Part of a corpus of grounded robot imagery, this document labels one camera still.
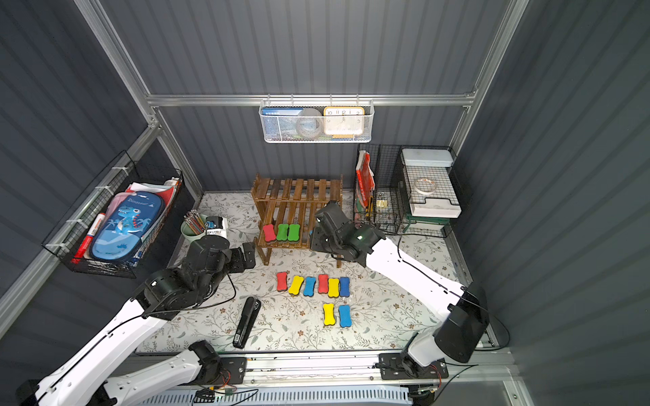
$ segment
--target black wire basket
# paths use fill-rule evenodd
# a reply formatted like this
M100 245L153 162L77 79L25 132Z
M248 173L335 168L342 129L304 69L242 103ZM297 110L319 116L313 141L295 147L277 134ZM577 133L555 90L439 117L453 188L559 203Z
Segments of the black wire basket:
M127 163L117 168L116 163L127 157ZM102 179L110 171L118 173L105 184L100 184ZM113 196L123 192L133 182L163 184L163 182L178 178L177 191L172 201L161 214L157 224L153 226L148 237L143 241L138 252L142 253L139 259L129 258L121 261L105 261L99 259L74 258L80 245L86 237L86 233L99 213L106 212ZM63 265L73 272L92 273L96 275L108 275L135 279L135 268L140 264L149 251L149 248L159 238L178 239L178 234L167 236L169 232L161 232L170 213L175 209L175 203L181 195L185 185L183 174L180 170L156 166L145 162L134 162L125 151L113 159L104 170L90 183L82 194L75 200L72 207L68 209L61 221L58 222L43 241L43 247L52 255L56 256Z
M368 223L390 235L424 235L444 238L451 227L450 220L431 220L413 216L410 210L410 184L405 176L402 149L444 149L446 146L403 146L391 144L363 144L357 152L365 150L370 154L370 169L374 173L375 190L372 191L370 209L364 210L357 204L357 176L354 174L354 219L357 223Z

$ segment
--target marker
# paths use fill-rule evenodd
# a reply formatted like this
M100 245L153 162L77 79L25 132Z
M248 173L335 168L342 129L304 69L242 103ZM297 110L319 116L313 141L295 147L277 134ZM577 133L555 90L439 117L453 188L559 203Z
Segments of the marker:
M77 250L77 253L75 254L75 256L72 258L70 262L72 262L73 264L79 264L79 262L83 258L84 253L88 251L88 248L90 247L90 243L92 242L92 238L99 231L99 226L101 225L101 222L104 220L105 217L106 214L104 213L99 213L97 217L95 217L95 221L92 222L92 225L88 230L88 233L86 233L86 238L83 239L81 245L79 246L79 249Z

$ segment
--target yellow eraser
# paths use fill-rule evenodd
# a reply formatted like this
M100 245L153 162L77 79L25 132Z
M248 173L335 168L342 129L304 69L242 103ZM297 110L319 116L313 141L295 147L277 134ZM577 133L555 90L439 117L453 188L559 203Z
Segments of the yellow eraser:
M327 296L331 298L339 297L339 280L337 278L330 278L330 291L327 292Z
M289 288L289 293L292 295L297 295L300 293L300 286L302 285L303 281L305 278L302 276L294 276L293 277L293 282L291 283L291 287Z
M325 312L325 325L335 325L336 319L334 318L334 303L323 304L323 311Z

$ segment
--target white wire basket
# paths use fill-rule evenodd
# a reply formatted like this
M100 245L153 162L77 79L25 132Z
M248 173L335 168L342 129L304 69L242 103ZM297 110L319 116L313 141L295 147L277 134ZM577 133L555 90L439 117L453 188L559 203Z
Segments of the white wire basket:
M264 141L277 144L370 142L372 100L360 103L333 99L330 103L330 106L293 106L286 105L286 100L282 105L273 99L262 100L259 118Z

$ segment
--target pencil cup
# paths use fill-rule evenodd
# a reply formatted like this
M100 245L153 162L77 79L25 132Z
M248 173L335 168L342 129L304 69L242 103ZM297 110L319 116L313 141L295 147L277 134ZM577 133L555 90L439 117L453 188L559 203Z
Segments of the pencil cup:
M205 220L207 219L207 216L204 216L203 214L199 214L201 216L201 220L205 223ZM199 240L202 236L205 235L205 231L202 232L201 234L194 234L194 231L190 229L190 226L187 225L187 223L183 222L181 223L181 234L185 237L186 240L189 242Z

